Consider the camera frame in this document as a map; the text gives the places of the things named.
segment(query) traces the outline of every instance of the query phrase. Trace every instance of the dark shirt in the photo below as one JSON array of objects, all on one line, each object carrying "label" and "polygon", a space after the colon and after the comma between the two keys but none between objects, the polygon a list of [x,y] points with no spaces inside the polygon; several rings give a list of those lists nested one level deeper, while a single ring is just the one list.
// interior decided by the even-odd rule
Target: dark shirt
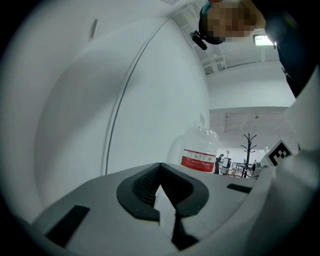
[{"label": "dark shirt", "polygon": [[319,57],[317,14],[311,2],[253,0],[265,19],[265,33],[274,43],[295,97],[312,75]]}]

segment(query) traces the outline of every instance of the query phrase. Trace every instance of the red and white label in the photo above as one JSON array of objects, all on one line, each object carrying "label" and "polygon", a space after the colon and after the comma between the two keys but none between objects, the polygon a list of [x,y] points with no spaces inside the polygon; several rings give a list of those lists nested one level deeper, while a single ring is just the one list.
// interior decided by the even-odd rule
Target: red and white label
[{"label": "red and white label", "polygon": [[212,173],[216,156],[188,149],[183,150],[181,165],[197,171]]}]

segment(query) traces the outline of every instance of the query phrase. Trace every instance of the ceiling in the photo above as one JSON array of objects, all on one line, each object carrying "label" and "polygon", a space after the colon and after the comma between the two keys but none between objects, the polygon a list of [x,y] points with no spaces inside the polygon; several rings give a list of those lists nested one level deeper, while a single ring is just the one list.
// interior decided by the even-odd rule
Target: ceiling
[{"label": "ceiling", "polygon": [[[278,52],[273,46],[256,46],[253,35],[219,45],[205,42],[208,48],[207,50],[202,50],[192,41],[190,33],[198,30],[199,13],[207,1],[196,0],[172,15],[173,20],[180,27],[186,40],[198,55],[207,75],[239,65],[279,60]],[[265,35],[265,31],[259,29],[254,35]]]},{"label": "ceiling", "polygon": [[210,129],[221,134],[247,133],[294,137],[284,112],[286,107],[241,107],[210,111]]}]

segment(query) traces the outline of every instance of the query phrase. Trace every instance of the black coat stand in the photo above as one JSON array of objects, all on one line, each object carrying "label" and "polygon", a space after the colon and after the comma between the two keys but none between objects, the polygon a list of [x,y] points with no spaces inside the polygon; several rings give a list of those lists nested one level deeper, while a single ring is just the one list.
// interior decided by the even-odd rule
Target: black coat stand
[{"label": "black coat stand", "polygon": [[244,176],[247,176],[247,170],[249,170],[249,159],[250,159],[250,153],[256,152],[256,151],[251,151],[254,147],[256,147],[257,145],[251,147],[251,141],[254,137],[256,137],[257,135],[254,135],[251,139],[250,139],[250,133],[248,133],[248,137],[244,134],[244,136],[247,138],[248,140],[248,147],[245,147],[243,145],[240,145],[241,147],[244,147],[246,150],[244,152],[246,152],[246,163],[245,163],[245,168],[243,168],[243,172],[241,175],[241,178]]}]

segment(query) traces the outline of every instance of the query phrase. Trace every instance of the black rectangular strip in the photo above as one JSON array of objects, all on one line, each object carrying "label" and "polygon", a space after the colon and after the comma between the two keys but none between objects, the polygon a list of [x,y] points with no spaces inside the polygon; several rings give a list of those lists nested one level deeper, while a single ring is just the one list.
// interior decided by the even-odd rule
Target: black rectangular strip
[{"label": "black rectangular strip", "polygon": [[83,221],[89,208],[75,205],[47,234],[46,238],[55,244],[65,247],[73,233]]},{"label": "black rectangular strip", "polygon": [[241,185],[237,185],[237,184],[229,184],[229,185],[226,186],[226,187],[227,187],[228,189],[240,191],[240,192],[247,193],[247,194],[249,194],[250,191],[252,190],[251,187],[241,186]]}]

